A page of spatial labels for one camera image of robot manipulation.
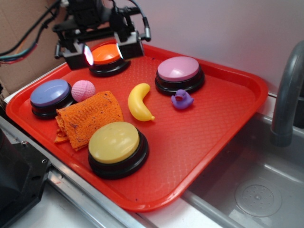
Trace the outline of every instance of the purple duck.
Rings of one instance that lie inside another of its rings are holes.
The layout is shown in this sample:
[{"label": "purple duck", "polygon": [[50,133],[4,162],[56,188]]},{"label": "purple duck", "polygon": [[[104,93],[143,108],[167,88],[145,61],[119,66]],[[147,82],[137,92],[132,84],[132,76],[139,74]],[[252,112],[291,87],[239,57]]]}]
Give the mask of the purple duck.
[{"label": "purple duck", "polygon": [[194,98],[192,98],[185,90],[179,89],[176,91],[175,95],[171,97],[171,101],[174,107],[185,109],[193,103]]}]

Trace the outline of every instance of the yellow banana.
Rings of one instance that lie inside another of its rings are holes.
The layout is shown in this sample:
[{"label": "yellow banana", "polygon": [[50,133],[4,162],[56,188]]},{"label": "yellow banana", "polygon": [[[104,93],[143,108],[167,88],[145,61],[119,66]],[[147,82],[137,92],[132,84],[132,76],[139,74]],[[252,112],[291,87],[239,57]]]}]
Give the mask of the yellow banana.
[{"label": "yellow banana", "polygon": [[140,83],[135,86],[129,94],[128,106],[129,110],[135,119],[140,121],[154,120],[155,117],[151,114],[149,109],[143,103],[144,97],[150,91],[150,85],[147,83]]}]

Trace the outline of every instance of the textured ball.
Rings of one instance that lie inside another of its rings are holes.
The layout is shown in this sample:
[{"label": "textured ball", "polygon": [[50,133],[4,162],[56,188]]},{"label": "textured ball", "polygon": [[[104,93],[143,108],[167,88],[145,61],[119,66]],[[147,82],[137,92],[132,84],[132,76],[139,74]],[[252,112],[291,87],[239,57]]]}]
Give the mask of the textured ball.
[{"label": "textured ball", "polygon": [[95,86],[90,81],[80,80],[75,82],[71,93],[74,100],[81,102],[95,94]]}]

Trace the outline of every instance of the sink basin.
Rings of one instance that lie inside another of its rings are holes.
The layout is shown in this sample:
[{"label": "sink basin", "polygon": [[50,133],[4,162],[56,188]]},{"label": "sink basin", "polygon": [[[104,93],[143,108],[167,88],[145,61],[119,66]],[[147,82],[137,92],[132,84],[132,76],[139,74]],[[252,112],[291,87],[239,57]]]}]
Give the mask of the sink basin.
[{"label": "sink basin", "polygon": [[183,198],[223,227],[301,228],[304,132],[270,143],[271,118],[256,114],[187,189]]}]

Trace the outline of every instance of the yellow button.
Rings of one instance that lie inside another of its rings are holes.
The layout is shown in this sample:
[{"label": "yellow button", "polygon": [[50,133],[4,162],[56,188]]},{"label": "yellow button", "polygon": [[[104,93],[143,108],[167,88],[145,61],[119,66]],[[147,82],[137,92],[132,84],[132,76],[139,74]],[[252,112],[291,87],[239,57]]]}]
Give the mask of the yellow button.
[{"label": "yellow button", "polygon": [[113,164],[130,157],[139,145],[137,129],[127,122],[109,123],[90,139],[89,152],[100,163]]},{"label": "yellow button", "polygon": [[92,51],[94,64],[104,65],[120,59],[116,44],[102,45]]}]

